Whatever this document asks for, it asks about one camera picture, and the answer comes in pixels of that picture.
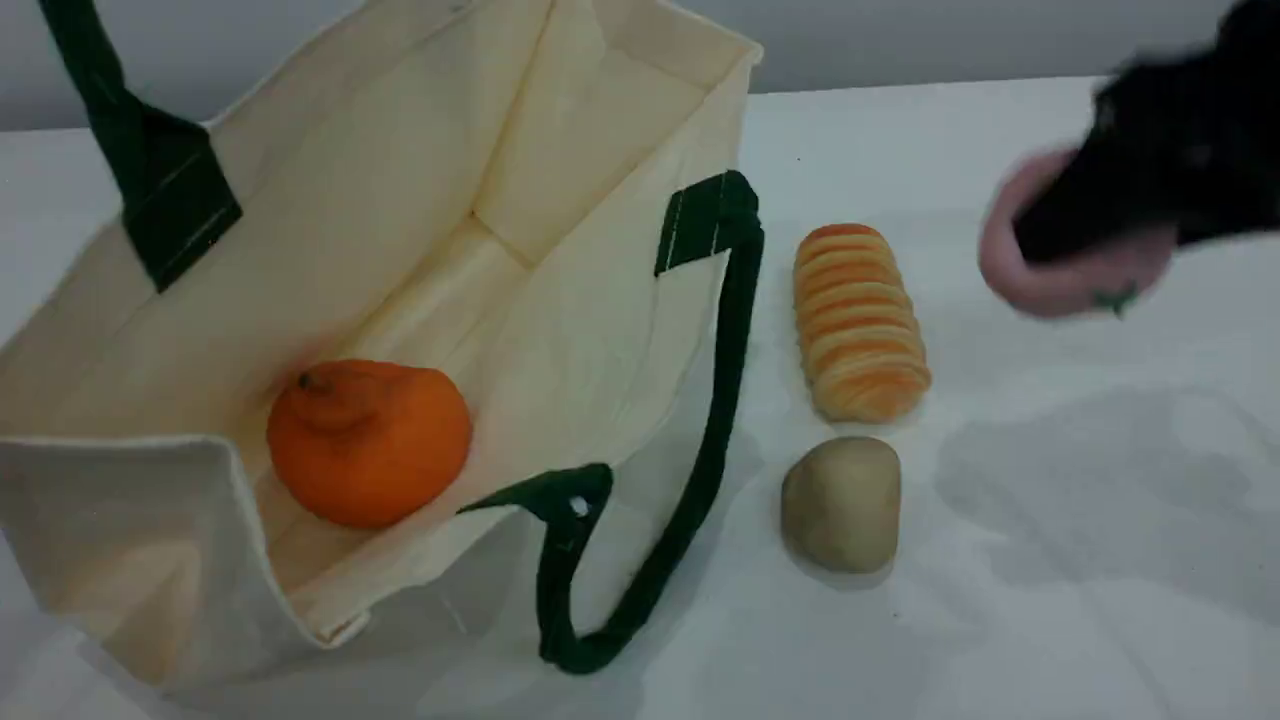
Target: canvas tote bag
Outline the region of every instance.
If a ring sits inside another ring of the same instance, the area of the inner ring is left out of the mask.
[[[0,354],[0,524],[42,607],[143,683],[218,687],[347,646],[527,514],[538,642],[513,661],[616,657],[724,469],[759,47],[658,0],[376,0],[206,129],[129,94],[91,0],[42,9],[123,197]],[[692,473],[620,482],[713,320]],[[460,479],[383,532],[271,470],[275,393],[332,357],[440,368],[472,413]],[[588,632],[576,569],[637,515]]]

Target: bag handle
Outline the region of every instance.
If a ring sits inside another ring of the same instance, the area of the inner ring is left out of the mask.
[[[677,192],[668,205],[655,274],[732,249],[719,295],[712,404],[685,492],[604,625],[579,635],[570,614],[570,591],[613,488],[608,465],[545,473],[462,510],[518,505],[547,524],[538,565],[539,655],[566,673],[595,673],[631,642],[653,614],[719,493],[764,254],[758,206],[746,178],[735,170]]]
[[[209,133],[138,100],[93,0],[40,0],[90,128],[124,200],[122,222],[157,292],[241,217]]]

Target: black object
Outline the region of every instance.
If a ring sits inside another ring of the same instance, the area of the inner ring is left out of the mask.
[[[1179,245],[1280,227],[1280,0],[1244,0],[1208,49],[1138,60],[1094,99],[1093,128],[1014,220],[1043,264],[1174,224]]]

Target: white table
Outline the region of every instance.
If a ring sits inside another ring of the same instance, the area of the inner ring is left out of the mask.
[[[768,252],[726,492],[641,642],[521,715],[1280,716],[1280,247],[1184,258],[1124,322],[1021,320],[977,273],[1000,177],[1078,136],[1092,85],[753,97],[741,164]],[[115,202],[86,132],[0,135],[0,337]],[[805,400],[792,254],[855,220],[893,243],[936,373],[877,433],[905,473],[879,584],[799,568],[776,532],[786,468],[837,432]],[[0,716],[169,716],[99,678],[20,584],[0,557]]]

